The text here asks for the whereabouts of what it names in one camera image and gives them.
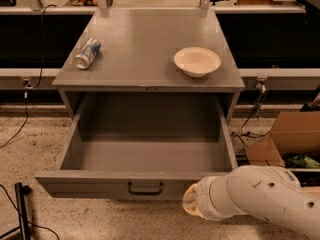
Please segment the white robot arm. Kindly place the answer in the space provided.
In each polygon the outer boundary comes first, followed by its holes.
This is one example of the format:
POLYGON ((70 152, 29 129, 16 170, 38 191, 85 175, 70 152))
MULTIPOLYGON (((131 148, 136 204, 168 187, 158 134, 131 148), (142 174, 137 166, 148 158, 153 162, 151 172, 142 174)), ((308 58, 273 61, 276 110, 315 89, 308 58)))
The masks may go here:
POLYGON ((293 172, 277 166, 241 166, 207 176, 183 196, 183 209, 206 220, 250 215, 320 240, 317 187, 303 187, 293 172))

